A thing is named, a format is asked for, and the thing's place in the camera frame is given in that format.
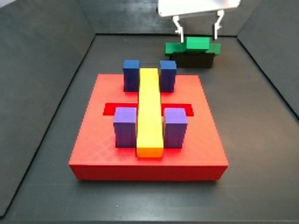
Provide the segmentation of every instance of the black block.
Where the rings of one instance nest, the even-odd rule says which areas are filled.
[[[211,68],[214,57],[214,52],[175,52],[170,60],[179,68]]]

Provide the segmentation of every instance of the blue block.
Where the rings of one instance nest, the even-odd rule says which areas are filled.
[[[177,75],[177,64],[173,60],[161,61],[161,92],[173,93]]]
[[[187,130],[187,115],[185,108],[166,108],[163,114],[163,147],[182,148]]]
[[[126,92],[138,92],[141,60],[126,59],[123,70],[125,70],[125,91]]]
[[[117,108],[115,113],[117,147],[137,147],[137,108]]]

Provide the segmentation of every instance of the gray floor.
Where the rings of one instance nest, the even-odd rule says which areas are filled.
[[[79,182],[71,150],[98,73],[158,67],[177,37],[98,36],[3,221],[299,221],[298,120],[235,38],[201,74],[230,168],[218,182]]]

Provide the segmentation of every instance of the red base block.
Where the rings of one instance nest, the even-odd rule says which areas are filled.
[[[183,148],[165,149],[163,158],[138,158],[135,149],[117,148],[114,116],[103,115],[107,102],[138,103],[126,93],[123,74],[98,77],[70,158],[82,180],[218,180],[229,168],[199,77],[177,75],[175,91],[162,94],[165,104],[191,104]]]

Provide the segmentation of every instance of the dark gray wall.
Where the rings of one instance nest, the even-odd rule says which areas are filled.
[[[265,0],[238,38],[299,116],[299,1]]]
[[[0,9],[0,216],[94,36],[75,0],[20,0]]]
[[[96,33],[174,34],[171,18],[157,14],[158,0],[78,0]],[[241,6],[223,18],[219,35],[238,36],[261,0],[242,0]],[[211,35],[217,14],[181,20],[186,34]]]

